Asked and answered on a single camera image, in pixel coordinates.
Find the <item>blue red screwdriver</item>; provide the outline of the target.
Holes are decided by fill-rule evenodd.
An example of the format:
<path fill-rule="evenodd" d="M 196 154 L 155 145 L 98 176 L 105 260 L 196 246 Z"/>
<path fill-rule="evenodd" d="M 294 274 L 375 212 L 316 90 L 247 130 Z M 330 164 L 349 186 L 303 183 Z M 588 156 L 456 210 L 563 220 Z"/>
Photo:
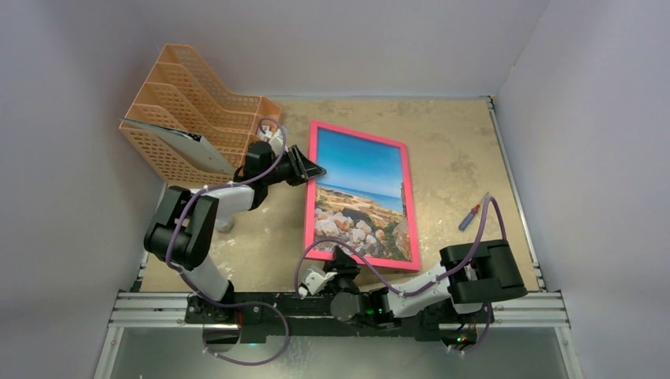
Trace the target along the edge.
<path fill-rule="evenodd" d="M 474 207 L 471 208 L 471 210 L 469 211 L 469 213 L 464 217 L 464 219 L 463 219 L 463 220 L 460 222 L 460 224 L 458 225 L 458 230 L 459 230 L 459 231 L 464 231 L 464 230 L 469 226 L 469 224 L 472 222 L 472 220 L 474 219 L 474 217 L 478 214 L 479 210 L 481 209 L 481 207 L 482 207 L 484 201 L 485 201 L 486 198 L 489 196 L 489 194 L 490 194 L 489 192 L 486 192 L 486 193 L 482 196 L 482 198 L 480 199 L 480 201 L 479 201 Z"/>

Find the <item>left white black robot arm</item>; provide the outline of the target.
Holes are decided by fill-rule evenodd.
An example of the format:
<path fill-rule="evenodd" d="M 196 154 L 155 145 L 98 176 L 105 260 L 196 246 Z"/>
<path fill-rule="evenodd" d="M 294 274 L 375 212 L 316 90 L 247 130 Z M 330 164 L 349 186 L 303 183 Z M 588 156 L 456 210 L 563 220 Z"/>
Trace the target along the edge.
<path fill-rule="evenodd" d="M 300 186 L 326 172 L 295 145 L 276 153 L 269 143 L 254 142 L 231 182 L 211 189 L 168 187 L 145 232 L 144 248 L 206 300 L 209 317 L 227 322 L 235 315 L 234 287 L 209 257 L 216 227 L 231 221 L 237 212 L 256 209 L 270 186 L 281 182 Z"/>

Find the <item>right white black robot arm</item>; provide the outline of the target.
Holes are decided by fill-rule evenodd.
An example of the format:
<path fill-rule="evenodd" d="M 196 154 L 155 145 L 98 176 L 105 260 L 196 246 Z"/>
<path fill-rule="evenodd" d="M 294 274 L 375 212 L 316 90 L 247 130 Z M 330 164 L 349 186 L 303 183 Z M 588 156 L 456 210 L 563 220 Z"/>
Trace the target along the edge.
<path fill-rule="evenodd" d="M 410 321 L 463 321 L 494 302 L 527 295 L 510 244 L 505 239 L 447 246 L 424 274 L 398 285 L 360 290 L 356 261 L 337 247 L 333 258 L 303 283 L 311 295 L 331 296 L 331 315 L 350 325 L 377 330 Z"/>

